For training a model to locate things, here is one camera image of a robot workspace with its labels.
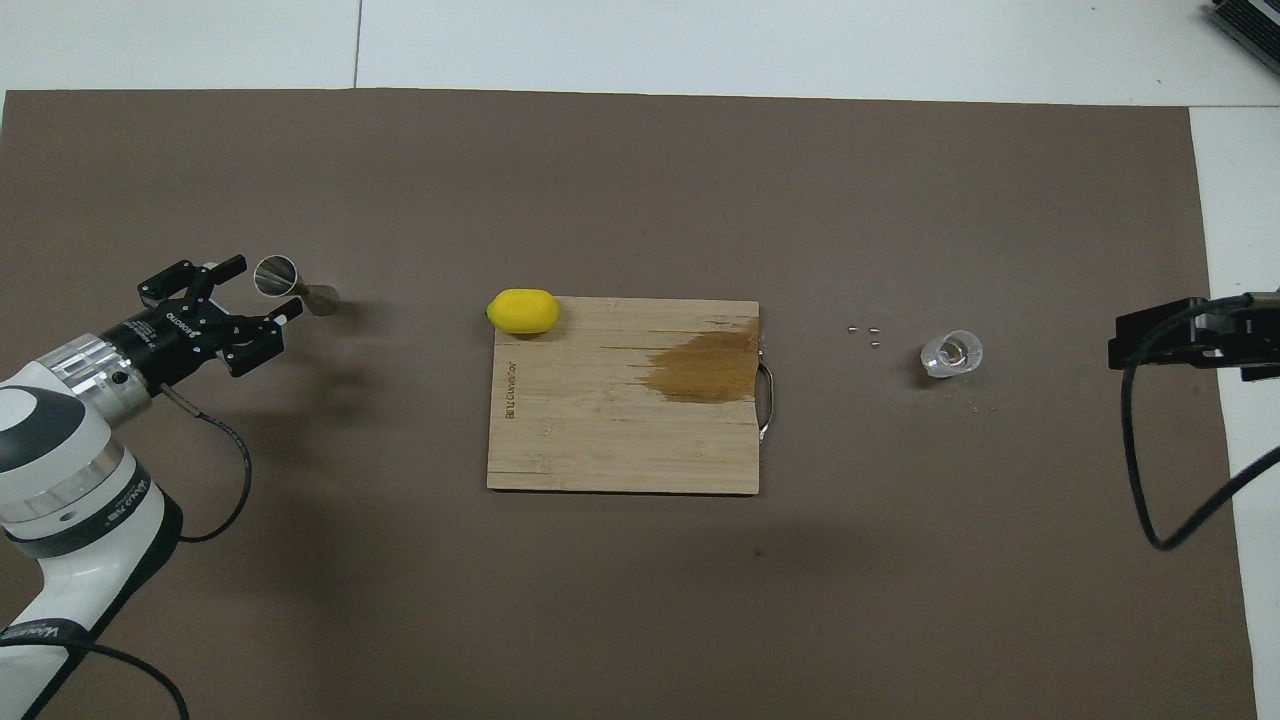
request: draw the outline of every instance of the metal jigger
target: metal jigger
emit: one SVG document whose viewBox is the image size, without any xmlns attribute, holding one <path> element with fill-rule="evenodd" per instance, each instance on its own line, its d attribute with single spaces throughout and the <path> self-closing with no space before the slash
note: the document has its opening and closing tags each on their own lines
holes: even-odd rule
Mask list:
<svg viewBox="0 0 1280 720">
<path fill-rule="evenodd" d="M 284 255 L 269 255 L 253 269 L 253 284 L 268 297 L 297 295 L 316 316 L 332 315 L 338 309 L 338 291 L 326 284 L 307 284 L 298 266 Z"/>
</svg>

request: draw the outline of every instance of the black bracket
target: black bracket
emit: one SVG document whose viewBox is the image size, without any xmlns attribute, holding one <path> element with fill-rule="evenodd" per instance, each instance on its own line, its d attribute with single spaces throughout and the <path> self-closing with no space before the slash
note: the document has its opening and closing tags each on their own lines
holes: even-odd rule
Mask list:
<svg viewBox="0 0 1280 720">
<path fill-rule="evenodd" d="M 243 255 L 212 266 L 179 260 L 138 283 L 142 313 L 102 333 L 129 357 L 151 395 L 220 357 L 233 378 L 284 351 L 283 325 L 302 314 L 291 299 L 266 315 L 232 315 L 212 301 L 216 286 L 248 269 Z"/>
<path fill-rule="evenodd" d="M 1107 366 L 1123 370 L 1152 328 L 1175 313 L 1206 302 L 1187 297 L 1116 318 L 1116 337 L 1107 343 Z M 1142 364 L 1184 364 L 1193 368 L 1240 368 L 1245 382 L 1280 377 L 1280 310 L 1244 309 L 1210 313 L 1188 320 L 1161 338 Z"/>
</svg>

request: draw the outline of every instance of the bamboo cutting board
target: bamboo cutting board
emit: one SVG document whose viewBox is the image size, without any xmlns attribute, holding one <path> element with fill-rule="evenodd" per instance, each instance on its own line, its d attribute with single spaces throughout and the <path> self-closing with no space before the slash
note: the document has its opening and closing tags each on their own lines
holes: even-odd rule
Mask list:
<svg viewBox="0 0 1280 720">
<path fill-rule="evenodd" d="M 759 304 L 557 300 L 547 333 L 495 333 L 490 488 L 759 492 Z"/>
</svg>

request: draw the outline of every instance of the brown stain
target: brown stain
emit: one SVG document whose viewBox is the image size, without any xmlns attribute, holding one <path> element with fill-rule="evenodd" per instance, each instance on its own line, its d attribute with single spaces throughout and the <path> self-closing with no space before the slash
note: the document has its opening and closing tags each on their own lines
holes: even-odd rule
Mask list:
<svg viewBox="0 0 1280 720">
<path fill-rule="evenodd" d="M 760 320 L 699 333 L 653 359 L 645 387 L 673 402 L 732 402 L 755 393 Z"/>
</svg>

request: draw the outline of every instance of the white floor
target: white floor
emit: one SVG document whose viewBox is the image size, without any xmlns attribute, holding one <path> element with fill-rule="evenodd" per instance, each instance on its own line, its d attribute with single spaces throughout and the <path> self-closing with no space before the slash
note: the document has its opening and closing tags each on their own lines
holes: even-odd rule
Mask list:
<svg viewBox="0 0 1280 720">
<path fill-rule="evenodd" d="M 1280 77 L 1207 0 L 5 0 L 0 90 L 466 87 L 1192 106 L 1213 295 L 1280 286 Z M 1152 302 L 1165 299 L 1152 299 Z M 1280 382 L 1221 377 L 1234 470 Z M 1235 502 L 1280 720 L 1280 470 Z M 1160 561 L 1153 556 L 1152 561 Z"/>
</svg>

